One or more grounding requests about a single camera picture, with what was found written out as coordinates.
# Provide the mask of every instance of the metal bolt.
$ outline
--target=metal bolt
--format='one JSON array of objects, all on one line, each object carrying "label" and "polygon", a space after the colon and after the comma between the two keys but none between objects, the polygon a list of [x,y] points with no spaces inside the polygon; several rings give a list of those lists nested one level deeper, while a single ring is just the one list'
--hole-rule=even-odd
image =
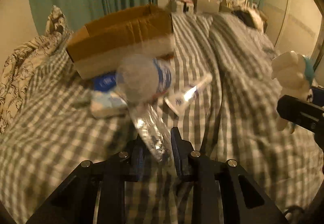
[{"label": "metal bolt", "polygon": [[227,163],[231,167],[235,167],[238,165],[238,162],[236,162],[234,159],[229,160]]},{"label": "metal bolt", "polygon": [[199,157],[199,156],[200,156],[200,153],[199,153],[198,151],[192,151],[192,152],[190,153],[190,155],[191,155],[192,157]]},{"label": "metal bolt", "polygon": [[81,162],[82,167],[89,167],[91,165],[91,162],[89,160],[84,160]]},{"label": "metal bolt", "polygon": [[120,158],[126,158],[126,157],[128,156],[128,152],[126,152],[126,151],[120,152],[120,153],[118,154],[118,156],[119,156]]}]

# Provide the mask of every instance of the plastic bottle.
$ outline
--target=plastic bottle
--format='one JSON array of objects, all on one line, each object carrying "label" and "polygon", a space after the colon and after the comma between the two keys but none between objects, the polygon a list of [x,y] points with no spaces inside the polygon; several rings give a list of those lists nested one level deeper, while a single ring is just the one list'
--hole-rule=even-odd
[{"label": "plastic bottle", "polygon": [[174,70],[164,60],[131,55],[116,72],[117,88],[128,102],[147,102],[165,94],[174,83]]}]

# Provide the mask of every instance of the white tube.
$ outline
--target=white tube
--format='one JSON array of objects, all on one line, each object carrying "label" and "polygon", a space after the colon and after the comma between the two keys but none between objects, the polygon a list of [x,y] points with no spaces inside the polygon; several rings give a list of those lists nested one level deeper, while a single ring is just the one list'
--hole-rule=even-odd
[{"label": "white tube", "polygon": [[213,76],[208,73],[201,79],[196,80],[192,85],[185,87],[183,90],[175,94],[165,97],[164,101],[177,116],[181,116],[184,114],[184,111],[190,103],[196,99],[198,93],[203,91],[212,80]]}]

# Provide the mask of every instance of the cardboard box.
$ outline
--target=cardboard box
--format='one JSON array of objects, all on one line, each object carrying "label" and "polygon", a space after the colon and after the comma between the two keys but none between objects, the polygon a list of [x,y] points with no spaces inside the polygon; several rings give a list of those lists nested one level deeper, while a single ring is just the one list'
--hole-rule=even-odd
[{"label": "cardboard box", "polygon": [[172,57],[175,41],[171,14],[155,5],[129,8],[84,25],[67,44],[83,79],[115,71],[130,54]]}]

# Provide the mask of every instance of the floral blanket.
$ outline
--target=floral blanket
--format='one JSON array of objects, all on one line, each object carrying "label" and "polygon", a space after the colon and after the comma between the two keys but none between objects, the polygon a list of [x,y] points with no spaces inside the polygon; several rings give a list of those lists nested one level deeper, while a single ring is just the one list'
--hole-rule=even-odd
[{"label": "floral blanket", "polygon": [[17,47],[7,58],[0,83],[0,133],[12,123],[25,98],[36,68],[64,43],[71,31],[62,11],[53,6],[45,35]]}]

